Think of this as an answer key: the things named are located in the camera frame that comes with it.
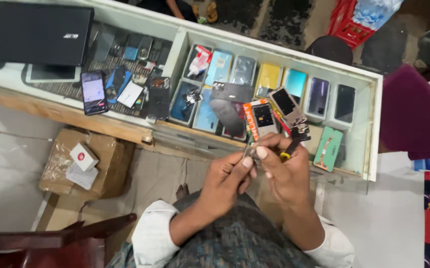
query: wooden chair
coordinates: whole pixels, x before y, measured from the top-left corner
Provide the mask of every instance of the wooden chair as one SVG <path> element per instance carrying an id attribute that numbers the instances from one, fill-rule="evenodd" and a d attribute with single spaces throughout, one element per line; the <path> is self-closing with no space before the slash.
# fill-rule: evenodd
<path id="1" fill-rule="evenodd" d="M 0 233 L 0 268 L 103 268 L 105 239 L 136 219 L 132 213 L 59 231 Z"/>

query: laptop logo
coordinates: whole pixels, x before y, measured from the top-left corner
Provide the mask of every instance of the laptop logo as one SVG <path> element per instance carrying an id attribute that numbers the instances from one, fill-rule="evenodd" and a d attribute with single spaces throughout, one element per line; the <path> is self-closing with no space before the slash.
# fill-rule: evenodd
<path id="1" fill-rule="evenodd" d="M 78 34 L 76 34 L 76 33 L 67 33 L 67 34 L 65 34 L 64 36 L 63 36 L 63 38 L 67 38 L 67 39 L 76 39 L 76 38 L 78 38 Z"/>

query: orange packaging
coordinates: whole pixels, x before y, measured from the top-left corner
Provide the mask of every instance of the orange packaging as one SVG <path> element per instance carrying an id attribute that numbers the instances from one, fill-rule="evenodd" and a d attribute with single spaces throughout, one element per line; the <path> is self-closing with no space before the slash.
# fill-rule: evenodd
<path id="1" fill-rule="evenodd" d="M 254 114 L 251 108 L 253 106 L 265 103 L 269 103 L 269 100 L 261 99 L 243 104 L 243 110 L 245 111 L 246 119 L 248 120 L 248 125 L 250 126 L 251 134 L 253 135 L 254 141 L 257 141 L 260 136 L 258 135 L 258 130 L 256 129 L 256 123 L 254 122 Z"/>

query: yellow screwdriver handle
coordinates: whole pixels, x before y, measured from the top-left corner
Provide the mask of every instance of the yellow screwdriver handle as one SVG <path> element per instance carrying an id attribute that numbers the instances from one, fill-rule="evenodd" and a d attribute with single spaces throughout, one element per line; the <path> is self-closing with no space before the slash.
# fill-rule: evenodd
<path id="1" fill-rule="evenodd" d="M 281 162 L 284 163 L 288 159 L 290 159 L 291 156 L 288 153 L 282 152 L 279 154 L 279 159 L 281 159 Z"/>

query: purple cloth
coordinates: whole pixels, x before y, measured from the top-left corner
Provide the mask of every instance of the purple cloth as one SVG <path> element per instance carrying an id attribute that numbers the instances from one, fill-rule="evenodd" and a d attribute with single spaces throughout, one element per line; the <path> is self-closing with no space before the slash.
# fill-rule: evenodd
<path id="1" fill-rule="evenodd" d="M 430 84 L 409 65 L 384 79 L 380 142 L 411 160 L 430 158 Z"/>

